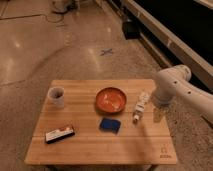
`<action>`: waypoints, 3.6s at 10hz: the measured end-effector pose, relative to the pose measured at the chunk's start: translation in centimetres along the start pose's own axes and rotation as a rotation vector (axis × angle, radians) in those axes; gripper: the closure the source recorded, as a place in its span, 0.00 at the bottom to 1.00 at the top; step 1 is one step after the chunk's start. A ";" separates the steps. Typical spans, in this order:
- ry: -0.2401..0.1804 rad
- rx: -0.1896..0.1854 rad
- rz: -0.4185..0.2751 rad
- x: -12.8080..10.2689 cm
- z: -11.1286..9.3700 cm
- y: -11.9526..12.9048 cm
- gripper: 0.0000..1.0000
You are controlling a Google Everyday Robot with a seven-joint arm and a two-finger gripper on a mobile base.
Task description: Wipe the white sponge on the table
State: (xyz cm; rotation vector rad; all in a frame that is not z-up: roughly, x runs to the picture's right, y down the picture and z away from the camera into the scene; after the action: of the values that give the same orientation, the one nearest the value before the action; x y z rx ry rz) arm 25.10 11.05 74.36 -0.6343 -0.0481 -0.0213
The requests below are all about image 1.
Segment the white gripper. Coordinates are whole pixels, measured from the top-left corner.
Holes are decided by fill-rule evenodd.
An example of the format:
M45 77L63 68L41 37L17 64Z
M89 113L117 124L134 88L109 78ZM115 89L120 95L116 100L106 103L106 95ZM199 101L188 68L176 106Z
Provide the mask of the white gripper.
M138 101L135 104L134 111L133 111L133 122L137 123L143 116L145 111L145 106L149 102L150 95L146 92L142 92L139 97Z

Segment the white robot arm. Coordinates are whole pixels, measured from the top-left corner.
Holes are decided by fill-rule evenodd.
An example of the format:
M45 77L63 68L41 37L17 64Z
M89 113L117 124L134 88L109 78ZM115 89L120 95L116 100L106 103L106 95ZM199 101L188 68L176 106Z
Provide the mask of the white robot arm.
M133 111L133 122L137 123L145 111L145 105L152 101L156 107L168 106L174 96L199 110L202 117L213 125L213 95L205 92L189 80L192 73L186 65L176 65L159 71L154 82L156 88L151 94L142 92Z

